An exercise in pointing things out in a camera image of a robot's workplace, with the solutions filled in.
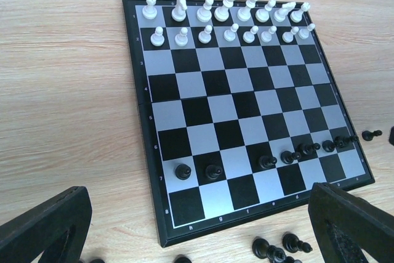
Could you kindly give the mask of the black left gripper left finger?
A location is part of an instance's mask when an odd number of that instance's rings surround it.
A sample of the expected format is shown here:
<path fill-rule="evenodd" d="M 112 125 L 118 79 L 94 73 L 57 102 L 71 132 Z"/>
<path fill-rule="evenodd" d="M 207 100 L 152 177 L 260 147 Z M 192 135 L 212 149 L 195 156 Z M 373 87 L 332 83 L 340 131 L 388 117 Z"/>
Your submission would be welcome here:
<path fill-rule="evenodd" d="M 1 262 L 78 262 L 91 218 L 87 188 L 70 187 L 1 225 Z"/>

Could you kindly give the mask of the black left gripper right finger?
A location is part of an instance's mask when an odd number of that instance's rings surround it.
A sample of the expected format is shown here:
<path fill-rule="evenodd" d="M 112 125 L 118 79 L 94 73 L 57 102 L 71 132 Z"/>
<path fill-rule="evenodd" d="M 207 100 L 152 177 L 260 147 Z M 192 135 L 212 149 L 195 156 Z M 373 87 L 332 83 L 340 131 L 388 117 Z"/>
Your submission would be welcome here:
<path fill-rule="evenodd" d="M 325 262 L 393 262 L 393 216 L 366 200 L 315 183 L 308 214 Z"/>

